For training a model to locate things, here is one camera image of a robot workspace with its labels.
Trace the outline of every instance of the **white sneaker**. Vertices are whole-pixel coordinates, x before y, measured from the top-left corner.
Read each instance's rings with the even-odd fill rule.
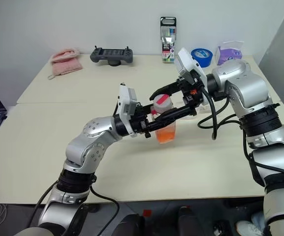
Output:
[[[258,229],[261,230],[261,232],[264,231],[265,228],[265,222],[264,222],[264,214],[263,211],[259,211],[251,216],[251,222],[257,226]]]
[[[246,220],[238,221],[236,230],[241,236],[262,236],[261,231],[253,223]]]

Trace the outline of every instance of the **white table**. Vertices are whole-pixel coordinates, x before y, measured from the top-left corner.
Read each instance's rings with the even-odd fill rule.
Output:
[[[278,102],[280,98],[268,83],[252,56],[244,56],[254,73],[260,75],[269,86],[272,99]],[[173,83],[178,73],[174,64],[165,64],[161,56],[134,56],[134,62],[129,65],[112,67],[106,61],[93,63],[89,55],[80,56],[82,70],[52,80],[51,66],[47,63],[37,74],[28,88],[19,98],[18,103],[49,103],[49,102],[88,102],[93,104],[102,99],[102,103],[116,104],[119,84],[125,84],[136,90],[138,100],[146,105],[150,95],[158,88]],[[205,73],[211,73],[216,66],[215,61],[204,68]]]
[[[136,58],[136,63],[140,61],[144,65],[137,65],[136,71],[135,66],[126,70],[125,67],[91,63],[87,65],[92,68],[87,71],[87,76],[87,67],[84,66],[85,70],[79,71],[82,76],[77,76],[76,72],[53,81],[48,81],[47,76],[43,78],[49,69],[47,65],[44,67],[19,99],[21,103],[0,127],[0,203],[37,202],[58,178],[67,144],[81,132],[87,121],[113,112],[121,79],[131,79],[127,84],[135,87],[138,99],[146,103],[154,90],[171,83],[177,76],[174,66],[157,63],[160,59],[157,56]],[[262,75],[252,57],[246,58],[253,70]],[[81,58],[83,65],[86,60],[87,56]],[[155,64],[162,69],[169,68],[175,75],[170,75],[167,70],[161,71]],[[157,79],[146,76],[142,81],[143,75],[147,74],[157,75]],[[64,96],[69,90],[68,85],[75,84],[75,89],[84,91],[91,81],[98,88],[84,94],[74,91]],[[273,100],[278,102],[279,97],[268,86]],[[101,93],[102,88],[106,96],[95,99],[94,95]],[[177,100],[178,96],[175,96],[175,104],[178,104]],[[283,103],[277,111],[284,123]],[[218,119],[232,113],[229,106],[218,115]],[[217,140],[213,141],[211,130],[197,127],[197,122],[207,115],[178,120],[175,140],[165,145],[158,144],[154,135],[150,139],[144,135],[125,137],[113,144],[97,169],[98,180],[94,189],[119,201],[263,195],[264,189],[254,182],[244,157],[242,132],[237,124],[222,126]],[[101,201],[92,195],[87,200],[89,203]]]

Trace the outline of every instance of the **handheld controller with screen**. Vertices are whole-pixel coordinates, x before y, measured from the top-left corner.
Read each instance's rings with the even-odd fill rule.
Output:
[[[121,65],[121,60],[127,63],[133,61],[133,51],[129,47],[125,49],[103,49],[95,46],[94,51],[89,56],[92,62],[99,62],[99,60],[107,60],[111,66]]]

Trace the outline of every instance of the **floor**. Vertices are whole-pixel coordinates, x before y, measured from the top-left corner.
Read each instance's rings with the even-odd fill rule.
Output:
[[[196,199],[173,201],[127,202],[120,204],[116,219],[101,234],[110,236],[117,224],[128,214],[143,215],[144,210],[151,210],[151,215],[145,218],[146,232],[152,236],[176,236],[176,216],[181,206],[188,206],[199,218],[205,236],[213,236],[213,223],[226,219],[232,226],[233,236],[239,236],[234,230],[235,222],[250,220],[252,213],[263,207],[263,198],[247,199]],[[8,205],[8,215],[0,225],[0,236],[13,236],[21,231],[27,223],[32,206]],[[36,226],[41,209],[33,221]],[[80,236],[95,236],[115,211],[113,204],[101,204],[97,213],[89,213]]]

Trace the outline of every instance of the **transparent container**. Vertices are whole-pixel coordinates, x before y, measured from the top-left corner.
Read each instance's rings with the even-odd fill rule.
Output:
[[[151,107],[152,119],[155,120],[163,112],[173,108],[171,98],[167,94],[160,94],[154,98]],[[176,122],[155,131],[156,138],[160,144],[168,143],[175,139]]]

